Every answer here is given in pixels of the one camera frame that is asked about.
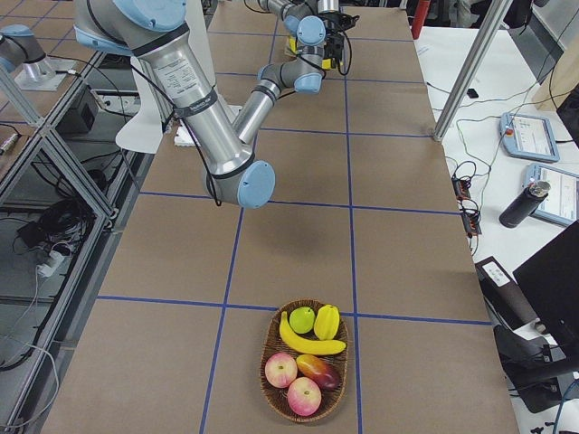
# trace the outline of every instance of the computer monitor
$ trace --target computer monitor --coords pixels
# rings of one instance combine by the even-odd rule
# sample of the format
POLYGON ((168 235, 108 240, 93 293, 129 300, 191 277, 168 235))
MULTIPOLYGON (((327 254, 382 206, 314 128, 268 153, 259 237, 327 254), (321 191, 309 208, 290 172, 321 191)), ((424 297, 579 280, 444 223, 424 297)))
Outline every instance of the computer monitor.
POLYGON ((513 273, 558 348, 521 342, 495 330, 503 367, 532 412, 557 405, 579 371, 579 222, 574 222, 513 273))

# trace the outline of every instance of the black water bottle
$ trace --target black water bottle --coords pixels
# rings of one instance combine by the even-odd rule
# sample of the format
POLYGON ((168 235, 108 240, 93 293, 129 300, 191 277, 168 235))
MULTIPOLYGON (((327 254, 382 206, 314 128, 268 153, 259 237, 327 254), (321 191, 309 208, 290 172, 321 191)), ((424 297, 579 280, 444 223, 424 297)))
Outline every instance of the black water bottle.
POLYGON ((546 181, 531 183, 498 217, 503 226, 516 228, 531 215, 548 196, 551 185, 546 181))

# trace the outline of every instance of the white cloth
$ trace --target white cloth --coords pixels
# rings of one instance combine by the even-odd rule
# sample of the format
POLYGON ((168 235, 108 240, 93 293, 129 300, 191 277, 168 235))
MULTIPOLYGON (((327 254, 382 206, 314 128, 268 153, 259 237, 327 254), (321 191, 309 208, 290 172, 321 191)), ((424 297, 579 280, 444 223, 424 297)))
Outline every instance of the white cloth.
POLYGON ((476 15, 470 13, 470 7, 480 0, 459 0, 457 27, 470 27, 476 21, 476 15))

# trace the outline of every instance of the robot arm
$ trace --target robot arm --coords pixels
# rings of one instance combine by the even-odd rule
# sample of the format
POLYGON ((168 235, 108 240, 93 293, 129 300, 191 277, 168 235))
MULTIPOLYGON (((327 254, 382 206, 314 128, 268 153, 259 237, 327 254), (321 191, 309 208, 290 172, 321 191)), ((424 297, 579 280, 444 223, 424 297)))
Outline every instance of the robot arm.
POLYGON ((8 72, 23 64, 33 81, 54 77, 54 69, 48 62, 43 47, 32 31, 21 24, 7 25, 0 29, 0 64, 8 72))
POLYGON ((136 56, 148 63, 171 99, 175 113, 204 150, 205 187, 217 201, 258 208, 273 193, 271 166, 255 161, 250 143, 280 92, 318 93, 324 71, 326 29, 338 0, 259 0, 283 19, 297 39, 294 61, 267 65, 259 84, 232 123, 188 44, 186 0, 75 0, 77 40, 95 50, 136 56), (316 14, 324 15, 324 21, 316 14))
POLYGON ((275 174, 255 161, 219 103, 212 83, 189 44, 182 0, 81 0, 76 4, 77 40, 95 50, 134 55, 148 63, 171 99, 176 115, 195 133, 214 199, 258 208, 271 197, 275 174))

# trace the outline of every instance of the green apple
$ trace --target green apple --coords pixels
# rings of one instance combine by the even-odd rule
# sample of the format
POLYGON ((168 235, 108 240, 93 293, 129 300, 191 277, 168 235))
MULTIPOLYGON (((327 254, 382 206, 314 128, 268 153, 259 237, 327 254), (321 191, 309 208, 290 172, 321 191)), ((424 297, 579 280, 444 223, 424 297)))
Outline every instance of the green apple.
POLYGON ((314 328, 316 321, 316 312, 308 306, 298 307, 289 314, 289 325, 294 332, 303 335, 314 328))

